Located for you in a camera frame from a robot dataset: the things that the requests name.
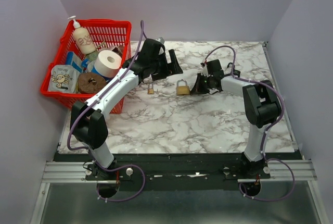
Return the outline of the large brass padlock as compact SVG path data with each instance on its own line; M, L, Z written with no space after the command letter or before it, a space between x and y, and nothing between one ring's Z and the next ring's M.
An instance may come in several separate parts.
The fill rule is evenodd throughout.
M184 79L179 79L176 84L176 95L177 96L184 96L190 95L190 89L188 83Z

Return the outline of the small brass padlock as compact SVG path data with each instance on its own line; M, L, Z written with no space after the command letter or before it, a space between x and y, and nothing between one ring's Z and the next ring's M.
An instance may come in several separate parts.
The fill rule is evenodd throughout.
M158 86L155 83L149 83L148 84L148 89L147 89L147 94L149 95L154 95L158 94Z

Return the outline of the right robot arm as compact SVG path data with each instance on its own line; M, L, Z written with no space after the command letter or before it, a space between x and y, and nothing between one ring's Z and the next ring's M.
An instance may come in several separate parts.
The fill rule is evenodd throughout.
M240 174L251 178L258 172L255 162L263 160L269 127L280 119L283 108L277 91L270 80L261 82L240 77L240 71L232 69L225 73L218 59L201 64L202 72L197 74L191 95L228 92L243 98L246 118L250 131L244 156L239 165Z

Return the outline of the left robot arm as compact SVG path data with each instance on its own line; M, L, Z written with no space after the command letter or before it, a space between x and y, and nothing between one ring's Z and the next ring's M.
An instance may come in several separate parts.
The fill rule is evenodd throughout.
M72 105L69 137L83 143L99 164L97 173L105 180L115 175L114 155L107 146L106 117L124 96L146 78L153 81L182 74L173 49L166 50L162 42L145 39L140 51L126 60L116 76L97 94L85 102Z

